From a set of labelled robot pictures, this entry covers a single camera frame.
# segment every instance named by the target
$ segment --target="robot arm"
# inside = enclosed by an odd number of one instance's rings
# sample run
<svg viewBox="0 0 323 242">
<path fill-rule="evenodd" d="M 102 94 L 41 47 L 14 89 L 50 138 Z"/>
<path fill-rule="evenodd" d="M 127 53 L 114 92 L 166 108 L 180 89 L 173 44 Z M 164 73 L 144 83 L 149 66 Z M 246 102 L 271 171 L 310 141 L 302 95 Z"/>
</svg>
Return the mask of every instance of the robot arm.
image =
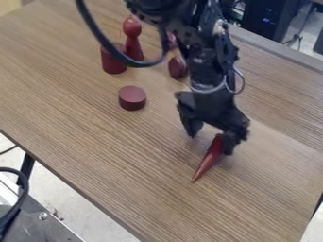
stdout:
<svg viewBox="0 0 323 242">
<path fill-rule="evenodd" d="M 223 131 L 221 154 L 232 154 L 235 146 L 247 139 L 249 119 L 234 102 L 234 96 L 243 91 L 245 80 L 234 67 L 238 48 L 230 39 L 218 0 L 124 1 L 139 19 L 159 29 L 163 55 L 168 51 L 167 31 L 177 37 L 191 77 L 192 92 L 175 94 L 187 133 L 195 137 L 204 123 L 219 128 Z M 83 0 L 76 0 L 76 4 L 96 39 L 125 64 L 148 67 L 162 61 L 136 61 L 120 53 L 101 33 Z M 236 90 L 236 76 L 243 81 L 239 90 Z"/>
</svg>

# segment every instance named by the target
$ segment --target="black cable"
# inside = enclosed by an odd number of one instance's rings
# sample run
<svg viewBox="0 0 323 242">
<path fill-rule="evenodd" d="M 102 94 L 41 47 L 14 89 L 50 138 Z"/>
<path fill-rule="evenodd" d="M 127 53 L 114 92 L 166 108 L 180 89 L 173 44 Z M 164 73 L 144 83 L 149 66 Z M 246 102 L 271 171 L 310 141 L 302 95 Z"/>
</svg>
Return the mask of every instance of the black cable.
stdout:
<svg viewBox="0 0 323 242">
<path fill-rule="evenodd" d="M 13 149 L 15 149 L 17 146 L 13 146 L 13 147 L 10 147 L 8 149 L 5 149 L 4 151 L 1 151 L 0 152 L 0 155 L 4 155 L 6 153 L 8 153 L 9 151 L 12 151 Z"/>
<path fill-rule="evenodd" d="M 298 48 L 297 50 L 300 51 L 301 41 L 303 40 L 303 37 L 298 38 Z"/>
<path fill-rule="evenodd" d="M 305 20 L 301 26 L 301 28 L 299 29 L 298 33 L 296 33 L 292 39 L 282 43 L 282 44 L 288 44 L 288 46 L 292 45 L 294 42 L 296 42 L 298 40 L 298 51 L 300 50 L 300 45 L 301 45 L 301 41 L 303 39 L 302 36 L 300 36 L 300 34 L 304 31 L 304 28 L 307 24 L 307 22 L 309 21 L 311 14 L 315 11 L 315 8 L 313 8 L 313 6 L 311 6 L 311 8 L 309 9 L 309 12 L 307 13 Z"/>
<path fill-rule="evenodd" d="M 82 16 L 85 23 L 88 25 L 90 31 L 96 37 L 96 39 L 101 43 L 101 45 L 109 51 L 116 59 L 122 61 L 124 64 L 131 67 L 150 67 L 162 62 L 164 56 L 167 54 L 169 50 L 168 37 L 166 29 L 163 26 L 160 26 L 159 32 L 161 36 L 161 47 L 162 47 L 162 55 L 159 60 L 144 60 L 137 61 L 124 53 L 120 52 L 114 44 L 106 38 L 106 36 L 101 32 L 99 27 L 97 26 L 94 18 L 89 12 L 87 6 L 84 3 L 84 0 L 76 0 L 76 5 L 80 15 Z"/>
<path fill-rule="evenodd" d="M 27 177 L 24 175 L 24 173 L 8 168 L 8 167 L 0 167 L 0 172 L 8 172 L 17 175 L 20 180 L 22 181 L 22 189 L 23 193 L 18 198 L 16 204 L 14 204 L 4 216 L 0 217 L 0 240 L 2 239 L 3 231 L 6 229 L 6 226 L 11 222 L 11 220 L 17 215 L 20 208 L 22 207 L 25 199 L 28 196 L 29 193 L 29 183 Z"/>
</svg>

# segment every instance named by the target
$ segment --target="red ball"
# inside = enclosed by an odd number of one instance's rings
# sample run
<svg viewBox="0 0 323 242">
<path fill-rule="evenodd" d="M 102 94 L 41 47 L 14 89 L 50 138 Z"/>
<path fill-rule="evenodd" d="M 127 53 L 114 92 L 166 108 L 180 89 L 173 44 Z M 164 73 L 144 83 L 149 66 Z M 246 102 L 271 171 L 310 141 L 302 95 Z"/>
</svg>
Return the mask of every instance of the red ball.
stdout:
<svg viewBox="0 0 323 242">
<path fill-rule="evenodd" d="M 124 32 L 130 38 L 136 38 L 142 33 L 142 23 L 136 17 L 129 16 L 124 21 Z"/>
<path fill-rule="evenodd" d="M 168 62 L 169 74 L 176 80 L 182 80 L 188 76 L 188 67 L 185 60 L 181 57 L 173 57 Z"/>
</svg>

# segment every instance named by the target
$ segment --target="red game piece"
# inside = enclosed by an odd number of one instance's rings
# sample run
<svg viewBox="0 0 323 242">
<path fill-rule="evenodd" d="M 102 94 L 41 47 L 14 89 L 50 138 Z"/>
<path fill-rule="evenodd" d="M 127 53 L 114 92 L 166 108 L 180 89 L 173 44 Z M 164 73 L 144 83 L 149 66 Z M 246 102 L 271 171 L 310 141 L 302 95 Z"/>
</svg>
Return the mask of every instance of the red game piece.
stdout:
<svg viewBox="0 0 323 242">
<path fill-rule="evenodd" d="M 178 42 L 176 40 L 176 36 L 172 32 L 167 32 L 169 49 L 174 50 L 178 47 Z"/>
<path fill-rule="evenodd" d="M 138 37 L 142 33 L 142 23 L 137 17 L 129 16 L 124 21 L 124 32 L 127 35 L 126 53 L 136 61 L 142 61 L 144 54 Z"/>
<path fill-rule="evenodd" d="M 181 80 L 188 75 L 188 68 L 185 60 L 181 57 L 173 57 L 168 62 L 169 74 L 176 80 Z"/>
<path fill-rule="evenodd" d="M 119 103 L 128 111 L 142 109 L 146 103 L 146 94 L 143 89 L 136 86 L 126 86 L 119 91 Z"/>
<path fill-rule="evenodd" d="M 125 47 L 116 43 L 115 46 L 125 53 Z M 102 68 L 109 74 L 121 74 L 127 70 L 127 66 L 120 60 L 116 59 L 110 52 L 101 46 Z"/>
<path fill-rule="evenodd" d="M 207 154 L 200 163 L 198 170 L 192 178 L 192 182 L 199 179 L 205 172 L 212 168 L 218 161 L 222 154 L 222 135 L 217 134 L 210 145 Z"/>
</svg>

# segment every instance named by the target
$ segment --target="floor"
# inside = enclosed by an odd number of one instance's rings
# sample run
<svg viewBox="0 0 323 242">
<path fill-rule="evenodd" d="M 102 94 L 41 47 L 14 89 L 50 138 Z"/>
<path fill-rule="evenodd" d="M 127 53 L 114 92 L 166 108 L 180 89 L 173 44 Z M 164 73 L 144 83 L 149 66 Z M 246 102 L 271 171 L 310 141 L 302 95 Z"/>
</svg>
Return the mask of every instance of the floor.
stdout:
<svg viewBox="0 0 323 242">
<path fill-rule="evenodd" d="M 286 36 L 286 40 L 293 36 L 299 29 L 299 23 L 306 14 L 306 8 L 302 14 L 293 21 Z M 302 33 L 303 41 L 300 51 L 323 60 L 323 56 L 313 52 L 317 35 L 323 26 L 323 13 L 314 13 Z M 298 48 L 298 43 L 291 46 Z M 0 151 L 10 147 L 12 143 L 0 134 Z M 23 160 L 24 153 L 19 148 L 0 156 L 1 166 L 19 168 Z M 79 234 L 85 241 L 91 242 L 135 242 L 138 241 L 130 233 L 112 219 L 104 215 L 95 208 L 89 201 L 80 196 L 68 185 L 51 174 L 40 164 L 36 164 L 31 177 L 31 196 L 43 204 L 49 211 L 58 211 L 58 215 L 63 222 L 73 231 Z M 313 235 L 319 229 L 311 229 L 307 232 L 310 238 L 304 241 L 314 242 L 317 236 Z"/>
</svg>

